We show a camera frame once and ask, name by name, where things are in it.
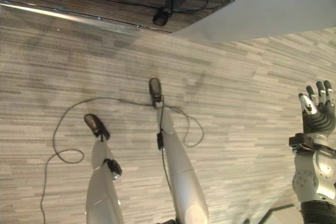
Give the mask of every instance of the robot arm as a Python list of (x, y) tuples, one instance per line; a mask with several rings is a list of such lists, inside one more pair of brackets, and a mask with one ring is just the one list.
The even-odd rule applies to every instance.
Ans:
[(303, 134), (289, 139), (296, 155), (292, 186), (305, 224), (336, 223), (336, 143), (328, 139), (335, 128), (335, 107), (330, 82), (325, 81), (324, 86), (317, 82), (319, 103), (310, 86), (309, 97), (299, 94)]

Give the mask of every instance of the black foot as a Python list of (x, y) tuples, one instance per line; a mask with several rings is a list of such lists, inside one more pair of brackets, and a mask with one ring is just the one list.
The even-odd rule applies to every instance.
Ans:
[(106, 130), (104, 124), (101, 120), (94, 114), (86, 114), (84, 116), (84, 121), (92, 130), (95, 136), (104, 135), (105, 139), (108, 140), (110, 138), (110, 133)]
[(161, 83), (158, 78), (149, 80), (149, 93), (151, 94), (153, 107), (156, 109), (156, 103), (162, 101)]
[(170, 17), (170, 13), (166, 12), (163, 8), (157, 10), (156, 14), (153, 17), (153, 23), (158, 26), (165, 26)]

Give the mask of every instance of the silver leg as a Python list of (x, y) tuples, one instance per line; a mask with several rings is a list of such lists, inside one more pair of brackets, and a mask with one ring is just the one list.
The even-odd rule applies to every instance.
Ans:
[(105, 159), (113, 160), (106, 141), (97, 141), (92, 150), (93, 174), (90, 179), (86, 201), (87, 224), (123, 224), (119, 201), (111, 172)]
[[(158, 106), (156, 111), (160, 127), (162, 107)], [(167, 109), (163, 109), (161, 128), (176, 218), (180, 224), (208, 224), (204, 195)]]

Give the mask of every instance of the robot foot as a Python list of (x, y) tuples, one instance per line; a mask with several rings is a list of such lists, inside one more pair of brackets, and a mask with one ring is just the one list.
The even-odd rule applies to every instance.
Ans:
[(95, 136), (103, 135), (106, 140), (110, 138), (110, 133), (106, 130), (104, 124), (101, 120), (94, 114), (86, 114), (84, 116), (84, 121), (92, 130)]
[(158, 78), (152, 78), (149, 80), (149, 93), (152, 98), (153, 107), (156, 109), (156, 103), (162, 102), (161, 83)]

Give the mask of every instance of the robot finger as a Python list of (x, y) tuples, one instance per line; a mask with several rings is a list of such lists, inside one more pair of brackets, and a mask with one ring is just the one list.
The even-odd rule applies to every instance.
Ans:
[(308, 95), (309, 95), (310, 99), (313, 101), (313, 103), (315, 105), (318, 105), (317, 98), (316, 98), (316, 95), (315, 95), (315, 93), (313, 91), (313, 88), (311, 86), (306, 86), (306, 90), (308, 92)]
[(299, 100), (301, 103), (302, 110), (306, 112), (308, 115), (314, 115), (317, 113), (318, 110), (316, 108), (316, 105), (313, 103), (313, 101), (308, 96), (300, 93)]
[(334, 97), (333, 97), (334, 91), (332, 90), (332, 86), (331, 86), (330, 82), (329, 81), (324, 81), (324, 86), (326, 88), (325, 90), (327, 91), (327, 102), (330, 101), (330, 104), (332, 106), (334, 106), (335, 105)]
[(326, 91), (324, 89), (324, 86), (322, 82), (318, 81), (316, 82), (317, 89), (319, 90), (319, 105), (323, 105), (326, 102)]

